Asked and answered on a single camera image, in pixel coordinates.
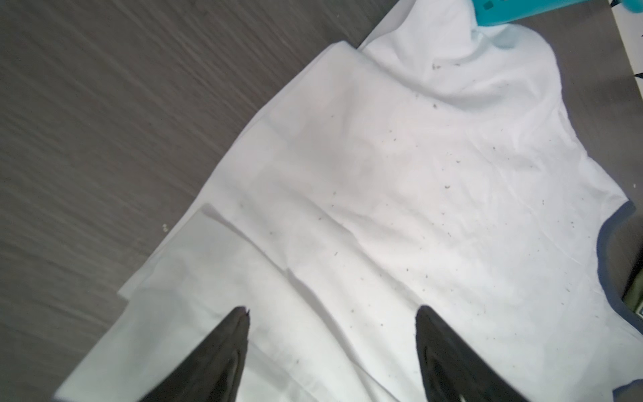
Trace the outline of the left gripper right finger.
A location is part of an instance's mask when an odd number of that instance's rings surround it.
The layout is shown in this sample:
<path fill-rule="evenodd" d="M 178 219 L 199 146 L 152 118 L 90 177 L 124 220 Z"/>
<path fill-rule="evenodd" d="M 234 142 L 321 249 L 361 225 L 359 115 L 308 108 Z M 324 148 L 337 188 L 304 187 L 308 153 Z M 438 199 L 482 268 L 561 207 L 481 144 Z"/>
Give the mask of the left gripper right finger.
<path fill-rule="evenodd" d="M 416 346 L 428 401 L 524 401 L 431 307 L 419 308 Z"/>

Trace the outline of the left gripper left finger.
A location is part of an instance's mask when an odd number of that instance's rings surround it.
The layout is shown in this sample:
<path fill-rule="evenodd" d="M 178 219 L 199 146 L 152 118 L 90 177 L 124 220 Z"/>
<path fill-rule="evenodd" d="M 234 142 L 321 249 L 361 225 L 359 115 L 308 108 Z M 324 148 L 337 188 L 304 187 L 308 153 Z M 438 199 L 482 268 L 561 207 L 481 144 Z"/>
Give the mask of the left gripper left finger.
<path fill-rule="evenodd" d="M 234 308 L 143 401 L 235 401 L 248 351 L 251 318 Z"/>

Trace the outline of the green tank top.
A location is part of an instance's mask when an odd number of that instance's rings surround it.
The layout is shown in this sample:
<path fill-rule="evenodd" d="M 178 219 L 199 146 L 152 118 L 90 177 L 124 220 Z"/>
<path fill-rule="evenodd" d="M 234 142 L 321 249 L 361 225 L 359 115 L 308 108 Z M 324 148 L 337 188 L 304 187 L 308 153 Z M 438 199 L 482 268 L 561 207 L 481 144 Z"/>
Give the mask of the green tank top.
<path fill-rule="evenodd" d="M 642 290 L 643 272 L 639 271 L 632 279 L 631 284 L 623 297 L 624 304 L 639 318 L 642 318 Z"/>

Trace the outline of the white grey tank top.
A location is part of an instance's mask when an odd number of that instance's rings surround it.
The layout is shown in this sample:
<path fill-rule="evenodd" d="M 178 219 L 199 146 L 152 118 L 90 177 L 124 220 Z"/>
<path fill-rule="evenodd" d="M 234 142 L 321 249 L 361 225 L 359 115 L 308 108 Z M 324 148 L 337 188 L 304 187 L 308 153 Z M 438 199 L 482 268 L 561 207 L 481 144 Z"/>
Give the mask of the white grey tank top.
<path fill-rule="evenodd" d="M 630 201 L 584 149 L 538 33 L 402 1 L 239 134 L 55 393 L 139 401 L 232 310 L 240 401 L 423 401 L 429 306 L 533 401 L 611 401 L 641 322 L 600 281 Z"/>

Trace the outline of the teal plastic basket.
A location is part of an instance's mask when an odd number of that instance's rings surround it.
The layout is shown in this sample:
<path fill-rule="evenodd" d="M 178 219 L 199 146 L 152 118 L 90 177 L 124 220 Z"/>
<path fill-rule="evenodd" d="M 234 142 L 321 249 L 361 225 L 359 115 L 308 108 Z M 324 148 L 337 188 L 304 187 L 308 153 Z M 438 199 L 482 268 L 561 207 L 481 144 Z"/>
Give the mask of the teal plastic basket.
<path fill-rule="evenodd" d="M 584 0 L 473 0 L 479 26 L 512 23 L 561 8 L 584 3 Z M 642 27 L 642 1 L 608 1 L 616 18 L 632 26 Z"/>

